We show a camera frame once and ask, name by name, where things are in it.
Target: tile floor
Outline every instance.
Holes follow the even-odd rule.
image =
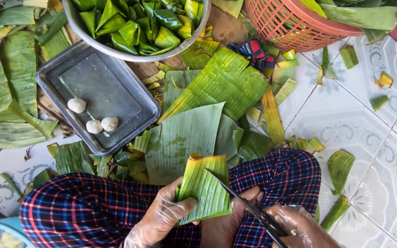
[[[321,220],[338,198],[330,193],[328,158],[339,149],[356,157],[343,191],[352,206],[332,227],[332,236],[349,248],[397,248],[397,42],[390,37],[374,45],[364,42],[365,38],[353,37],[329,46],[337,80],[323,79],[325,87],[316,85],[322,50],[298,54],[298,84],[279,111],[287,137],[316,137],[326,147],[315,154],[323,170]],[[345,44],[355,47],[360,62],[350,70],[339,56]],[[374,85],[373,77],[381,71],[394,79],[391,88]],[[369,100],[381,94],[390,101],[374,113]],[[47,144],[79,141],[76,136],[63,139],[58,130],[55,135],[33,146],[27,162],[26,148],[0,150],[0,173],[9,173],[24,190],[43,168],[54,166]],[[0,178],[0,212],[17,215],[18,198]]]

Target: gloved hand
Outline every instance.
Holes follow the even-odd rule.
[[[127,248],[160,247],[160,241],[165,238],[174,225],[188,215],[197,205],[197,200],[188,198],[175,203],[176,188],[182,177],[170,185],[160,189],[148,211],[125,238]]]
[[[275,204],[264,209],[291,236],[281,240],[289,248],[341,248],[302,206]]]

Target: metal bowl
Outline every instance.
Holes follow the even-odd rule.
[[[100,42],[96,41],[93,39],[88,32],[86,31],[85,23],[82,21],[80,15],[79,15],[79,9],[75,6],[72,0],[64,0],[63,1],[63,8],[65,10],[65,14],[67,15],[68,23],[74,30],[74,32],[79,35],[79,37],[84,40],[86,43],[88,43],[90,46],[93,48],[101,51],[104,54],[116,57],[118,59],[122,59],[125,61],[131,61],[131,62],[154,62],[154,61],[159,61],[163,59],[167,59],[170,57],[173,57],[184,50],[191,46],[197,38],[200,36],[201,31],[205,28],[206,23],[209,18],[209,14],[211,13],[211,0],[202,0],[202,2],[205,4],[203,7],[203,14],[201,16],[201,21],[192,35],[191,39],[186,40],[176,48],[174,48],[171,51],[168,51],[164,54],[160,55],[155,55],[155,56],[136,56],[136,55],[131,55],[131,54],[126,54],[123,52],[119,52],[113,48],[107,47]]]

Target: rectangular metal tray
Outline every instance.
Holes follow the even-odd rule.
[[[155,122],[160,105],[124,61],[110,57],[80,41],[42,65],[36,81],[99,156],[114,154]],[[67,107],[72,98],[83,99],[86,109],[77,114]],[[116,116],[113,132],[87,132],[90,120]]]

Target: checkered fabric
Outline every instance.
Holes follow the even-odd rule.
[[[258,185],[261,207],[298,204],[315,214],[321,183],[316,159],[298,149],[279,149],[230,170],[237,193]],[[75,172],[53,178],[33,190],[20,210],[21,224],[38,247],[119,247],[144,216],[162,186],[100,178]],[[198,247],[200,225],[175,227],[162,247]],[[249,215],[234,247],[271,247],[272,239]]]
[[[273,69],[275,66],[275,59],[264,52],[261,48],[260,42],[256,38],[252,38],[247,42],[241,42],[238,44],[229,43],[226,47],[249,60],[249,65],[259,71],[263,71],[268,68]]]

